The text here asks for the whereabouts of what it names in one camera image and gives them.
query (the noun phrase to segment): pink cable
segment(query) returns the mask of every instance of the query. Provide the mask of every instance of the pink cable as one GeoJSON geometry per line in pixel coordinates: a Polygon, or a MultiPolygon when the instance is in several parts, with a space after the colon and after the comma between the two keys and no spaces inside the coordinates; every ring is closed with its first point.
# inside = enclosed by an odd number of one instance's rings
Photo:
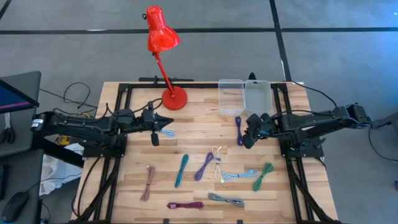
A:
{"type": "Polygon", "coordinates": [[[155,176],[155,167],[151,167],[151,166],[147,165],[147,170],[148,170],[147,187],[145,188],[144,193],[142,193],[142,196],[141,196],[142,201],[148,200],[150,183],[152,182],[152,179],[155,176]]]}
{"type": "Polygon", "coordinates": [[[170,202],[167,204],[167,208],[203,208],[203,202],[192,202],[192,203],[177,203],[170,202]]]}

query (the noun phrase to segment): plastic bin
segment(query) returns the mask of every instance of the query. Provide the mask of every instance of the plastic bin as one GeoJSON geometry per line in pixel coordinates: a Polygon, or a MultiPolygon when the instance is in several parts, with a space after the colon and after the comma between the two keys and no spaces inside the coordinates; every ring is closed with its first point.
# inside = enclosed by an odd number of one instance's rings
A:
{"type": "Polygon", "coordinates": [[[248,80],[244,88],[245,113],[262,115],[272,109],[271,84],[264,80],[248,80]]]}
{"type": "Polygon", "coordinates": [[[222,79],[218,81],[218,103],[220,114],[238,116],[244,111],[244,85],[242,80],[222,79]]]}

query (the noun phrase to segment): gray floor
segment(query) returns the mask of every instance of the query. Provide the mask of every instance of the gray floor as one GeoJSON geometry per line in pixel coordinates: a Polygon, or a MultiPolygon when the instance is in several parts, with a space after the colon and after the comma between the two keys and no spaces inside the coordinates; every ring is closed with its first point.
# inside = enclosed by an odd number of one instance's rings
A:
{"type": "MultiPolygon", "coordinates": [[[[280,24],[286,27],[398,26],[396,1],[276,0],[280,24]]],[[[164,8],[170,26],[272,27],[268,1],[260,0],[13,0],[0,30],[145,28],[141,14],[151,4],[164,8]]],[[[42,88],[62,94],[72,82],[91,87],[89,103],[97,104],[105,81],[133,81],[160,75],[146,50],[146,34],[0,35],[0,76],[40,70],[42,88]]],[[[162,54],[171,77],[196,80],[247,78],[284,80],[273,33],[180,34],[181,44],[162,54]]],[[[283,34],[293,80],[321,89],[339,105],[358,102],[374,119],[398,111],[398,32],[283,34]]],[[[69,97],[81,100],[84,88],[69,97]]],[[[313,110],[331,104],[308,92],[313,110]]],[[[45,93],[39,111],[75,105],[45,93]]],[[[324,150],[333,198],[346,223],[396,223],[398,164],[381,159],[369,146],[367,131],[329,134],[324,150]]],[[[391,128],[372,133],[381,154],[398,158],[398,138],[391,128]]],[[[70,218],[78,183],[45,197],[52,222],[70,218]]]]}

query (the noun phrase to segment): wooden table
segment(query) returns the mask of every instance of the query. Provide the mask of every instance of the wooden table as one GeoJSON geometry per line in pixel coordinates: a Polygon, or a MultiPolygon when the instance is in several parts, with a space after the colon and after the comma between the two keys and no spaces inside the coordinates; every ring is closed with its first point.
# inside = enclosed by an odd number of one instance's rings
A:
{"type": "MultiPolygon", "coordinates": [[[[97,116],[104,113],[105,103],[114,108],[118,86],[118,82],[104,83],[97,116]]],[[[292,109],[309,110],[305,89],[290,83],[287,86],[292,109]]],[[[144,106],[160,97],[163,91],[161,88],[133,89],[131,108],[144,106]]],[[[188,103],[182,110],[170,111],[163,106],[156,110],[162,116],[174,118],[175,121],[166,128],[175,131],[175,138],[159,134],[160,146],[154,147],[148,132],[128,135],[126,155],[121,159],[112,223],[162,223],[164,218],[169,218],[170,223],[236,223],[236,220],[244,223],[295,223],[289,178],[278,141],[260,140],[251,149],[237,146],[234,117],[221,116],[218,111],[218,89],[186,88],[186,91],[188,103]],[[252,190],[253,180],[236,179],[221,185],[213,177],[214,162],[208,165],[202,180],[195,181],[193,176],[203,165],[212,146],[223,147],[221,169],[225,172],[238,174],[248,169],[261,172],[265,162],[271,162],[274,171],[264,177],[258,192],[252,190]],[[182,183],[176,189],[174,183],[184,154],[189,155],[189,162],[182,183]],[[150,186],[149,200],[141,202],[139,199],[148,175],[147,164],[156,168],[156,174],[150,186]],[[209,192],[244,199],[245,206],[241,208],[208,200],[209,192]],[[171,210],[166,207],[169,202],[194,201],[202,201],[205,206],[199,210],[171,210]]],[[[245,120],[246,117],[242,116],[241,131],[246,128],[245,120]]],[[[85,162],[81,180],[85,179],[94,160],[91,158],[85,162]]],[[[83,192],[82,210],[98,191],[102,162],[97,163],[89,176],[83,192]]],[[[310,193],[330,217],[337,218],[325,168],[312,158],[304,158],[303,162],[310,193]]],[[[303,218],[306,219],[303,198],[299,195],[303,218]]],[[[107,195],[104,198],[101,217],[106,213],[107,195]]]]}

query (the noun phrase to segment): lamp base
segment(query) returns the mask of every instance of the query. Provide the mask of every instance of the lamp base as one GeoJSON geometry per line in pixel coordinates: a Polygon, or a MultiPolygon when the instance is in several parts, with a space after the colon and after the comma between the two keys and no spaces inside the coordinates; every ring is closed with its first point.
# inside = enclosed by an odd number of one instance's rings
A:
{"type": "Polygon", "coordinates": [[[183,108],[188,101],[187,92],[183,88],[175,86],[174,93],[174,97],[170,90],[165,90],[162,94],[163,105],[169,110],[179,110],[183,108]]]}

